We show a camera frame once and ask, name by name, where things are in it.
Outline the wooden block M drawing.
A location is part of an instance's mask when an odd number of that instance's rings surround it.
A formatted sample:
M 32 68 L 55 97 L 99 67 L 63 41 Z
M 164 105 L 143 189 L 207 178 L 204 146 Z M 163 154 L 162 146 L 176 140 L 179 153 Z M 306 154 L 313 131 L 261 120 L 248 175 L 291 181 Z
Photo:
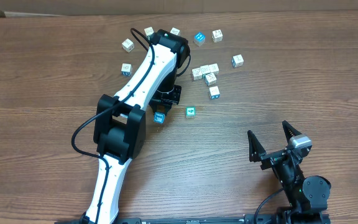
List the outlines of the wooden block M drawing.
M 202 74 L 203 78 L 205 77 L 205 75 L 211 73 L 211 71 L 209 69 L 209 65 L 200 66 L 200 69 L 201 69 L 201 74 Z

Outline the wooden block animal drawing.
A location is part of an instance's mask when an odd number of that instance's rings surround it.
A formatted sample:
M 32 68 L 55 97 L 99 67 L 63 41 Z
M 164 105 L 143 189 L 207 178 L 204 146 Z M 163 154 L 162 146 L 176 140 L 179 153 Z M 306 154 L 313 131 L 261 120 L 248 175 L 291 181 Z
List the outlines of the wooden block animal drawing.
M 191 71 L 191 74 L 192 74 L 192 77 L 193 77 L 193 80 L 200 80 L 202 79 L 202 71 L 200 68 L 194 68 L 192 71 Z

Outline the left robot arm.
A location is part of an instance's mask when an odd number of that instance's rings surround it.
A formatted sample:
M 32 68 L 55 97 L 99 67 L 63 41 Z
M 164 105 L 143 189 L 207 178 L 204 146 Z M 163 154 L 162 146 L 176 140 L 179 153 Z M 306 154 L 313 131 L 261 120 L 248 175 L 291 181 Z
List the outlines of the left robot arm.
M 175 80 L 181 75 L 177 70 L 191 62 L 188 40 L 160 29 L 142 46 L 147 55 L 132 78 L 114 96 L 103 95 L 96 114 L 80 126 L 94 123 L 99 167 L 91 205 L 79 223 L 115 222 L 126 171 L 145 142 L 147 108 L 162 122 L 180 101 Z

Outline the green number four block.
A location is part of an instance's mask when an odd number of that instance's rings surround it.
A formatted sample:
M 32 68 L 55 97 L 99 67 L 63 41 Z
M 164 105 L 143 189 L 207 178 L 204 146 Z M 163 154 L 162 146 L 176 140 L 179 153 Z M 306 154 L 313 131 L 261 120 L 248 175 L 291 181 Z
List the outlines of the green number four block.
M 196 108 L 195 107 L 186 107 L 186 118 L 194 118 L 196 116 Z

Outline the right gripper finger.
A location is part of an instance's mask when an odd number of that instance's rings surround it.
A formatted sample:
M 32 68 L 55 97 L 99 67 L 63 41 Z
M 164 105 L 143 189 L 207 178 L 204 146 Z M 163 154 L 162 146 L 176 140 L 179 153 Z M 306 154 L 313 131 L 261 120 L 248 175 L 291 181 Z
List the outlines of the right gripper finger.
M 248 130 L 247 136 L 249 141 L 249 160 L 251 162 L 261 161 L 261 157 L 266 155 L 266 150 L 251 130 Z
M 286 120 L 282 122 L 282 126 L 285 133 L 285 137 L 287 139 L 287 143 L 295 144 L 296 142 L 299 142 L 299 139 L 302 138 L 302 134 L 297 129 L 295 129 Z

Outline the plain wooden block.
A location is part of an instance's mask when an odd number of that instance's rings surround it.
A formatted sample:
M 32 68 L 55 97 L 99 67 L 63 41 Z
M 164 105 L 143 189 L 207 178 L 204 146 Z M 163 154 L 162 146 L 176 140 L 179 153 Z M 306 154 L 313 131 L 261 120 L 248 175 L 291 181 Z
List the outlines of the plain wooden block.
M 214 63 L 214 64 L 209 65 L 209 71 L 215 75 L 218 75 L 218 73 L 219 73 L 218 64 Z

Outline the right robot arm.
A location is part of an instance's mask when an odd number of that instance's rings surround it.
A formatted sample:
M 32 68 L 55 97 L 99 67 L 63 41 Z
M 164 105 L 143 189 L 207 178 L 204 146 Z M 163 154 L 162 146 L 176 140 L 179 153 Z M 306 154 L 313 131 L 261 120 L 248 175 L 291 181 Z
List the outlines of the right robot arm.
M 291 223 L 325 224 L 330 223 L 328 198 L 331 183 L 328 179 L 313 175 L 305 177 L 300 168 L 303 159 L 312 148 L 312 140 L 295 129 L 288 121 L 282 122 L 287 145 L 279 151 L 268 154 L 256 135 L 249 130 L 249 160 L 260 162 L 262 170 L 272 169 L 281 188 L 269 195 L 253 214 L 244 215 L 245 223 Z M 262 207 L 274 196 L 284 192 L 288 207 L 279 207 L 274 214 L 260 214 Z

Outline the leaf block blue side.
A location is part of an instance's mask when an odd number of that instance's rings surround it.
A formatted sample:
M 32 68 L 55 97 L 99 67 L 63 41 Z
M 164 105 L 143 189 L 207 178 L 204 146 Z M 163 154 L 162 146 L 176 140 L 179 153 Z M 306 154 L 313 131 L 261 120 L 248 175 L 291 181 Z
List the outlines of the leaf block blue side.
M 162 124 L 164 121 L 165 121 L 165 114 L 164 113 L 159 113 L 159 112 L 154 113 L 154 122 L 155 123 Z

